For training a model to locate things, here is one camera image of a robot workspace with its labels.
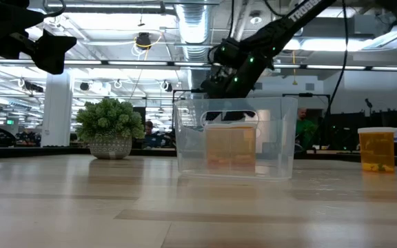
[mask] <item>ceiling duct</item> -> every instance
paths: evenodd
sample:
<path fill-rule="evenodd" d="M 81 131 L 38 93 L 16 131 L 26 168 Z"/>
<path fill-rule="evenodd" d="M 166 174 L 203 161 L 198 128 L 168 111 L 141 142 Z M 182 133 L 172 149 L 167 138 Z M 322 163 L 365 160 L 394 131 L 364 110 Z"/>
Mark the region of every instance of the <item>ceiling duct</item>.
<path fill-rule="evenodd" d="M 44 9 L 47 12 L 60 10 L 60 3 L 46 3 Z M 89 1 L 72 1 L 67 3 L 67 13 L 103 13 L 103 14 L 168 14 L 176 15 L 173 6 L 166 6 L 162 1 L 158 4 L 122 4 L 122 3 L 90 3 Z"/>
<path fill-rule="evenodd" d="M 179 32 L 182 42 L 188 44 L 203 44 L 209 38 L 211 6 L 196 4 L 177 5 L 176 12 L 179 17 Z M 187 61 L 207 61 L 206 47 L 183 47 L 183 54 Z M 188 85 L 191 89 L 200 88 L 207 76 L 203 70 L 188 71 Z"/>

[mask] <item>ceiling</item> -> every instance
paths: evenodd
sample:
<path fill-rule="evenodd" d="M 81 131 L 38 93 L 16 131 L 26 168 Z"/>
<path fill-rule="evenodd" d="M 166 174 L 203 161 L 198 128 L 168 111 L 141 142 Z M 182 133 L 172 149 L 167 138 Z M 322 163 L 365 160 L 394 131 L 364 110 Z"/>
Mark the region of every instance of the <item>ceiling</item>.
<path fill-rule="evenodd" d="M 30 1 L 32 10 L 43 10 L 43 1 Z M 57 18 L 46 19 L 44 23 L 29 28 L 28 33 L 33 40 L 42 35 L 42 30 L 47 30 L 54 35 L 73 36 L 78 39 L 78 43 L 67 54 L 67 60 L 115 60 L 115 61 L 184 61 L 185 50 L 191 44 L 184 42 L 185 37 L 181 36 L 179 30 L 179 17 L 176 14 L 175 3 L 197 3 L 205 4 L 210 10 L 210 23 L 207 30 L 209 37 L 202 44 L 204 48 L 209 48 L 219 44 L 222 39 L 226 38 L 230 31 L 230 5 L 231 1 L 216 0 L 171 0 L 164 1 L 166 11 L 163 14 L 151 13 L 146 6 L 157 6 L 159 1 L 124 1 L 124 0 L 67 0 L 68 11 Z M 269 1 L 281 13 L 286 13 L 297 2 L 295 0 L 276 0 Z M 58 5 L 58 1 L 48 1 L 48 5 Z M 118 5 L 127 5 L 125 8 L 119 8 Z M 377 8 L 369 8 L 368 1 L 348 1 L 347 16 L 349 17 L 350 26 L 355 31 L 352 34 L 353 39 L 359 41 L 371 41 L 371 34 L 363 34 L 362 30 L 371 30 L 372 28 L 379 32 L 380 29 L 386 28 L 386 21 L 390 16 Z M 252 13 L 261 18 L 260 23 L 251 23 Z M 269 12 L 262 1 L 254 0 L 236 0 L 235 7 L 235 27 L 234 37 L 242 39 L 254 34 L 259 28 L 263 27 L 269 21 L 275 19 Z M 303 29 L 299 37 L 296 37 L 299 43 L 308 39 L 315 38 L 336 38 L 341 39 L 344 33 L 342 17 L 342 8 L 333 5 L 321 13 L 318 18 Z M 364 21 L 359 18 L 368 18 L 371 25 L 363 26 Z M 147 52 L 135 48 L 134 39 L 141 32 L 148 32 L 153 46 Z M 29 59 L 22 54 L 22 59 Z M 275 63 L 306 63 L 314 65 L 341 65 L 343 62 L 343 52 L 326 52 L 312 50 L 287 50 L 281 52 Z M 350 52 L 348 65 L 397 65 L 397 48 L 369 50 L 366 52 Z M 162 105 L 171 105 L 169 98 L 172 93 L 162 90 L 163 82 L 171 83 L 174 89 L 189 89 L 188 69 L 177 68 L 177 70 L 142 70 L 138 69 L 120 69 L 120 68 L 100 68 L 96 66 L 87 66 L 86 68 L 71 68 L 71 73 L 75 78 L 73 102 L 74 111 L 78 110 L 86 101 L 97 102 L 101 99 L 99 92 L 83 91 L 80 88 L 81 83 L 105 84 L 111 86 L 110 96 L 130 96 L 134 86 L 137 84 L 133 97 L 146 96 L 148 99 L 134 100 L 135 105 L 148 105 L 160 107 Z M 283 69 L 272 76 L 286 77 L 293 75 L 294 70 Z M 326 70 L 298 70 L 298 75 L 317 76 L 323 80 L 335 72 Z M 9 101 L 5 104 L 0 101 L 0 107 L 3 109 L 16 108 L 17 111 L 32 112 L 42 115 L 44 97 L 43 94 L 34 93 L 23 89 L 21 81 L 29 81 L 46 90 L 47 74 L 34 66 L 20 67 L 0 65 L 0 94 L 9 94 L 12 96 L 4 97 Z M 88 98 L 98 94 L 99 99 Z M 10 110 L 1 110 L 0 115 L 7 115 Z"/>

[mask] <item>robotic arm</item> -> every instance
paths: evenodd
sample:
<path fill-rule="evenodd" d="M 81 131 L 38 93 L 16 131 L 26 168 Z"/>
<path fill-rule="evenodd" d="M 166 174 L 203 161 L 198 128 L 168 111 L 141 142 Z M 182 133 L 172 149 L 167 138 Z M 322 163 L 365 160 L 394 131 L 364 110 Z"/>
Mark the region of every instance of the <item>robotic arm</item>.
<path fill-rule="evenodd" d="M 39 69 L 62 74 L 65 53 L 76 45 L 77 39 L 56 37 L 44 30 L 37 41 L 30 40 L 25 29 L 54 15 L 27 10 L 29 3 L 29 0 L 0 0 L 0 56 L 19 59 L 19 53 L 23 52 L 32 57 Z"/>
<path fill-rule="evenodd" d="M 256 34 L 240 42 L 233 38 L 216 47 L 214 62 L 235 69 L 229 75 L 219 70 L 201 87 L 210 99 L 245 98 L 272 59 L 279 54 L 294 34 L 317 17 L 336 0 L 304 0 L 282 19 L 268 23 Z M 397 18 L 397 0 L 376 0 Z"/>

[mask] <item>wooden table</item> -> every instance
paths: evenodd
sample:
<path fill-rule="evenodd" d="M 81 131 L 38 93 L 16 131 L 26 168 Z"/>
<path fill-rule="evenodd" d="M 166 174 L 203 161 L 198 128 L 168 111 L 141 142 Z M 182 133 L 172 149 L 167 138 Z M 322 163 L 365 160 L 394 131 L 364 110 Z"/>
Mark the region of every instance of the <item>wooden table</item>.
<path fill-rule="evenodd" d="M 0 159 L 0 247 L 397 248 L 397 168 L 294 163 L 272 183 L 188 178 L 166 157 Z"/>

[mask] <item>clear plastic bin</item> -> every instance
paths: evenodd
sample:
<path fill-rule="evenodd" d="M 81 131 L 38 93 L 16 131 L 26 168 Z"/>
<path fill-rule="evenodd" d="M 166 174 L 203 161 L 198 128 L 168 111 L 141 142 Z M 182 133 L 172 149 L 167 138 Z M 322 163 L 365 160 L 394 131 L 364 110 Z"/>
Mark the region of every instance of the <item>clear plastic bin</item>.
<path fill-rule="evenodd" d="M 177 158 L 188 176 L 292 177 L 298 101 L 294 98 L 183 100 L 174 104 Z M 206 121 L 207 113 L 219 114 Z M 226 121 L 241 112 L 241 121 Z"/>
<path fill-rule="evenodd" d="M 392 127 L 358 129 L 363 170 L 394 173 L 394 133 Z"/>

